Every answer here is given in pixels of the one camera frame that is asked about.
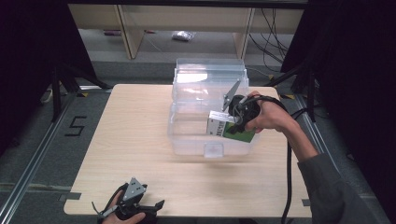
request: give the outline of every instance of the wooden table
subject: wooden table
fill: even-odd
[[[277,97],[273,88],[255,87]],[[206,159],[174,154],[167,137],[172,86],[117,85],[67,200],[70,215],[93,215],[134,176],[148,184],[141,204],[165,200],[159,217],[281,217],[287,197],[286,138],[265,130],[246,156]],[[311,217],[304,181],[293,155],[289,217]]]

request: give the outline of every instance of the human hand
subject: human hand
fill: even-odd
[[[248,96],[255,95],[260,96],[260,93],[253,91]],[[295,122],[288,112],[275,103],[258,100],[257,104],[261,108],[260,114],[246,124],[247,131],[256,129],[256,133],[260,133],[263,129],[275,129],[283,132],[288,124]]]
[[[122,194],[122,190],[120,190],[117,194],[116,197],[114,197],[113,201],[111,202],[109,207],[112,207],[116,205],[117,200],[119,199],[120,195]],[[134,215],[133,217],[126,219],[126,220],[120,220],[115,213],[111,213],[108,217],[105,218],[103,221],[103,224],[136,224],[143,220],[145,218],[146,214],[145,213],[138,213]]]

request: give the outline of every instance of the printed number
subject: printed number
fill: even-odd
[[[85,118],[87,118],[87,116],[75,116],[73,118],[73,121],[70,124],[69,128],[77,128],[78,129],[78,133],[67,133],[64,136],[68,136],[68,137],[80,136],[81,133],[82,133],[82,130],[84,129],[85,126],[75,125],[74,123],[76,122],[76,119],[85,119]]]

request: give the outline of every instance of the plastic storage bin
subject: plastic storage bin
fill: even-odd
[[[249,153],[257,134],[250,143],[206,134],[210,110],[222,110],[224,95],[237,80],[241,83],[236,94],[249,94],[242,60],[177,60],[168,123],[168,137],[177,155],[217,158]]]

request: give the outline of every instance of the fingers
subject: fingers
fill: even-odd
[[[251,93],[248,95],[248,97],[254,96],[254,95],[260,95],[260,93],[257,92],[257,91],[253,91],[253,92],[251,92]]]
[[[146,214],[145,213],[138,213],[136,215],[134,215],[133,217],[128,219],[128,224],[136,224],[140,221],[143,220],[143,218],[145,218]]]
[[[119,200],[120,195],[122,194],[122,190],[120,190],[116,196],[114,197],[113,201],[111,201],[110,207],[116,205],[117,201]]]
[[[260,127],[258,127],[258,126],[259,126],[259,123],[258,123],[258,121],[257,121],[257,118],[255,118],[255,119],[249,121],[249,122],[245,125],[245,130],[246,130],[246,131],[251,131],[251,130],[253,130],[253,129],[256,129],[256,130],[255,130],[255,133],[260,133],[260,132],[262,131],[262,128],[260,128]]]

